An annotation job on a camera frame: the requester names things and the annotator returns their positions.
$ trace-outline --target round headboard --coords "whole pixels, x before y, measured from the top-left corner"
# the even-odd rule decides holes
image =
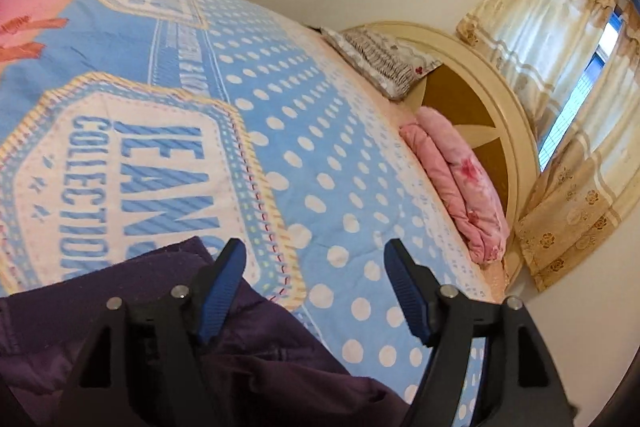
[[[494,182],[513,230],[540,166],[529,122],[505,79],[478,52],[435,28],[409,22],[375,22],[366,27],[411,42],[443,61],[404,103],[413,110],[434,107],[456,126]],[[507,260],[508,277],[521,264],[520,259]]]

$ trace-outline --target purple jacket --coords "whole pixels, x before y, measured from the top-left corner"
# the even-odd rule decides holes
[[[38,425],[52,425],[82,341],[105,302],[112,296],[132,304],[159,298],[209,263],[195,237],[0,299],[0,375]],[[232,425],[392,427],[408,410],[376,380],[352,377],[289,312],[245,281],[200,365]]]

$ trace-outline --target curtain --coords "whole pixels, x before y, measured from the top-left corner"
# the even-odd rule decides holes
[[[516,226],[539,290],[599,247],[640,198],[639,82],[640,17],[629,3],[612,55]]]
[[[483,0],[458,36],[487,58],[522,103],[541,147],[596,51],[616,0]]]

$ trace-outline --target pink folded blanket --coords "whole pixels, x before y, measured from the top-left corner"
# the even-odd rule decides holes
[[[400,136],[466,239],[471,260],[487,264],[502,259],[509,225],[491,179],[460,133],[435,109],[421,107],[416,122],[402,126]]]

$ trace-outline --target bedspread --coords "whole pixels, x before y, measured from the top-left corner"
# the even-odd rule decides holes
[[[364,84],[313,31],[243,0],[0,0],[0,293],[239,237],[254,289],[411,401],[429,351],[383,245],[490,293]]]

